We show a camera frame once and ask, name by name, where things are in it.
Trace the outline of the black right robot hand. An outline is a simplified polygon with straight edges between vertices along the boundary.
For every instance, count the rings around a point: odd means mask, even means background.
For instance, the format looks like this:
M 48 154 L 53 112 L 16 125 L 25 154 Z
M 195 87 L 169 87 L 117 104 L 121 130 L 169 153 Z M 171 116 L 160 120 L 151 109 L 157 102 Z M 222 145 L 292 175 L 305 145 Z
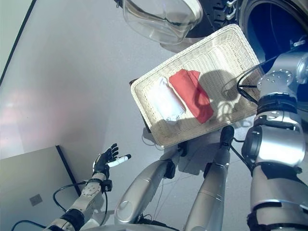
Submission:
M 308 36 L 302 35 L 298 41 L 290 40 L 290 50 L 298 51 L 305 49 L 308 46 Z

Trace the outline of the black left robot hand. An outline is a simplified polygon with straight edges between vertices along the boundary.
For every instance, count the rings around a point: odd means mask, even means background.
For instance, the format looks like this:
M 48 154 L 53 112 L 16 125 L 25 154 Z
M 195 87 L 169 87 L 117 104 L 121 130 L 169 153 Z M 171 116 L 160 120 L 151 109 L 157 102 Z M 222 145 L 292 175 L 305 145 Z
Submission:
M 124 156 L 118 156 L 119 147 L 117 143 L 112 144 L 102 154 L 99 154 L 96 160 L 93 162 L 93 174 L 103 173 L 107 176 L 111 167 L 118 166 L 128 161 L 132 156 L 127 154 Z

